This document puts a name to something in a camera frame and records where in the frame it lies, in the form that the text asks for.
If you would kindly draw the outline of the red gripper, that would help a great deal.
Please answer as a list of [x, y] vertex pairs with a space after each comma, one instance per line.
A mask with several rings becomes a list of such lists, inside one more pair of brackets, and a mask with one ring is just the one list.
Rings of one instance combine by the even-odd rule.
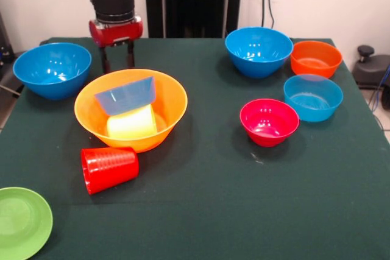
[[105, 47], [114, 46], [116, 43], [127, 40], [127, 66], [128, 68], [135, 66], [133, 40], [139, 39], [143, 34], [143, 22], [140, 16], [136, 15], [133, 20], [119, 24], [104, 24], [98, 20], [91, 20], [89, 21], [89, 30], [94, 43], [100, 47], [104, 74], [110, 72], [110, 62]]

